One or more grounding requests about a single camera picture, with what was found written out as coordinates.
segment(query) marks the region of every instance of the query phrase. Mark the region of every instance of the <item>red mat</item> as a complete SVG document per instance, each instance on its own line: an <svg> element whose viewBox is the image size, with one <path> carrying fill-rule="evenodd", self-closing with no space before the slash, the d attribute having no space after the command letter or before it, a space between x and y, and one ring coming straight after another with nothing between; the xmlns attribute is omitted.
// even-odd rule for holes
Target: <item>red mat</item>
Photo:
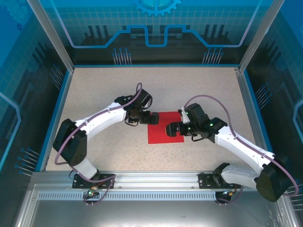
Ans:
<svg viewBox="0 0 303 227"><path fill-rule="evenodd" d="M159 112L159 124L147 125L148 144L184 143L184 136L169 137L165 131L168 124L179 121L181 116L178 112Z"/></svg>

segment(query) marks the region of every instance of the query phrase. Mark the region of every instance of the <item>beige tabletop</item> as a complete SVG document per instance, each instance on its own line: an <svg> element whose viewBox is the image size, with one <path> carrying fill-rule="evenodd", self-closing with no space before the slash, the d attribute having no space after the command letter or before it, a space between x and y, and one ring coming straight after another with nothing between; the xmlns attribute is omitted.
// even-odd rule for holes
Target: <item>beige tabletop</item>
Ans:
<svg viewBox="0 0 303 227"><path fill-rule="evenodd" d="M152 112L177 111L198 94L218 98L231 114L234 130L254 142L234 68L77 68L74 72L60 122L90 116L119 96L133 95L138 82L153 97ZM210 118L227 122L224 110L214 101L198 98ZM70 170L56 166L52 150L46 170ZM147 125L131 127L116 123L88 143L87 157L99 170L201 171L214 170L222 162L246 164L230 151L209 140L148 144Z"/></svg>

